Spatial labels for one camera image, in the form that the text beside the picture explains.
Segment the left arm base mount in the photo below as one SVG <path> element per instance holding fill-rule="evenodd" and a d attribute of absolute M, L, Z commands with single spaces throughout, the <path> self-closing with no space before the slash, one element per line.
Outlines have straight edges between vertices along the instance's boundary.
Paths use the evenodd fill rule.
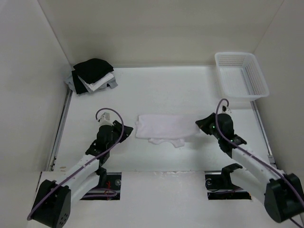
<path fill-rule="evenodd" d="M 119 200 L 122 186 L 122 173 L 107 173 L 100 178 L 98 185 L 84 195 L 81 200 Z"/>

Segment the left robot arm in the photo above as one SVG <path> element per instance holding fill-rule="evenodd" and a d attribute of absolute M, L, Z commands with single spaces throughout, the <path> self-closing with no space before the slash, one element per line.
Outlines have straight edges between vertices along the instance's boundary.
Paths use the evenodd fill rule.
<path fill-rule="evenodd" d="M 49 228 L 62 228 L 72 206 L 95 188 L 106 185 L 104 163 L 110 156 L 110 149 L 122 143 L 132 133 L 133 128 L 118 121 L 100 123 L 96 139 L 91 143 L 80 161 L 57 180 L 44 180 L 28 216 Z"/>

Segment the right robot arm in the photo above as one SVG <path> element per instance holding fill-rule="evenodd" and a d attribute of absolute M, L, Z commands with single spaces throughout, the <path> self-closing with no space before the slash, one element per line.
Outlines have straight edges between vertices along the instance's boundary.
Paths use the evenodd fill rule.
<path fill-rule="evenodd" d="M 235 134 L 228 114 L 212 113 L 195 124 L 207 135 L 214 136 L 220 149 L 235 163 L 210 180 L 209 190 L 234 190 L 239 187 L 264 206 L 270 218 L 281 223 L 304 211 L 304 191 L 299 178 L 286 174 L 244 148 L 247 142 Z"/>

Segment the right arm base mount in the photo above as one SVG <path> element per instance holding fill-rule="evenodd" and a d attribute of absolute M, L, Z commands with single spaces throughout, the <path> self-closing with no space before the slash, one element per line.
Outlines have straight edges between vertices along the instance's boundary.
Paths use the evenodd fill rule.
<path fill-rule="evenodd" d="M 226 182 L 220 172 L 205 173 L 205 188 L 208 200 L 252 200 L 248 192 Z"/>

